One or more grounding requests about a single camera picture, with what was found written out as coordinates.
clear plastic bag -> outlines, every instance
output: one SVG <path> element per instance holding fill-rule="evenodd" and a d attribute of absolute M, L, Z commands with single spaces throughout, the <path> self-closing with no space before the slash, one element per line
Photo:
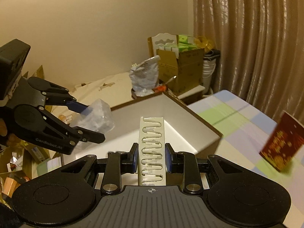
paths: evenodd
<path fill-rule="evenodd" d="M 129 72 L 134 91 L 152 90 L 158 84 L 159 55 L 153 56 L 141 64 L 134 64 Z"/>
<path fill-rule="evenodd" d="M 71 127 L 79 126 L 95 132 L 103 133 L 112 130 L 114 128 L 114 121 L 110 106 L 97 99 L 89 107 L 87 107 L 81 114 L 76 115 L 71 123 Z M 75 149 L 84 150 L 88 148 L 92 142 L 78 142 Z"/>

checkered bedsheet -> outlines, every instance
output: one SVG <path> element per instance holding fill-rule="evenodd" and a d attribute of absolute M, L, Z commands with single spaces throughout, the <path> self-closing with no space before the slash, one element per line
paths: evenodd
<path fill-rule="evenodd" d="M 304 146 L 279 173 L 259 155 L 276 126 L 264 113 L 226 90 L 188 107 L 223 134 L 216 154 L 287 189 L 292 204 L 284 224 L 304 228 Z"/>

wall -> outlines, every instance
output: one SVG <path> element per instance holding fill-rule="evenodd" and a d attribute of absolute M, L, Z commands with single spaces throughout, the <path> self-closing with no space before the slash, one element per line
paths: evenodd
<path fill-rule="evenodd" d="M 28 43 L 24 71 L 43 64 L 46 79 L 70 88 L 148 58 L 149 36 L 192 34 L 189 1 L 0 0 L 0 45 Z"/>

green package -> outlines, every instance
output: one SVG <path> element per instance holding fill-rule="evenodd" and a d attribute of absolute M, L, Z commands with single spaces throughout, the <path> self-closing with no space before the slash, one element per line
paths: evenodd
<path fill-rule="evenodd" d="M 187 50 L 194 50 L 194 49 L 197 49 L 197 46 L 196 46 L 196 45 L 185 44 L 185 43 L 179 43 L 179 44 L 178 44 L 178 47 L 179 47 L 179 48 L 182 48 L 182 49 L 184 49 L 184 47 L 187 47 Z"/>
<path fill-rule="evenodd" d="M 188 50 L 188 46 L 178 44 L 178 52 L 184 52 Z"/>
<path fill-rule="evenodd" d="M 179 43 L 188 43 L 188 36 L 187 35 L 178 35 L 178 42 Z"/>

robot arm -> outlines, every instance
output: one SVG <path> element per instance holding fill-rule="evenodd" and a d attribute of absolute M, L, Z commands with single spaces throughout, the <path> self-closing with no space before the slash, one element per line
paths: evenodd
<path fill-rule="evenodd" d="M 8 130 L 6 136 L 0 136 L 0 144 L 5 145 L 11 133 L 63 154 L 71 154 L 79 141 L 102 143 L 103 134 L 81 127 L 71 128 L 45 109 L 46 105 L 62 105 L 81 113 L 87 106 L 77 102 L 64 87 L 38 77 L 22 77 L 21 69 L 29 48 L 18 39 L 0 48 L 0 118 Z"/>

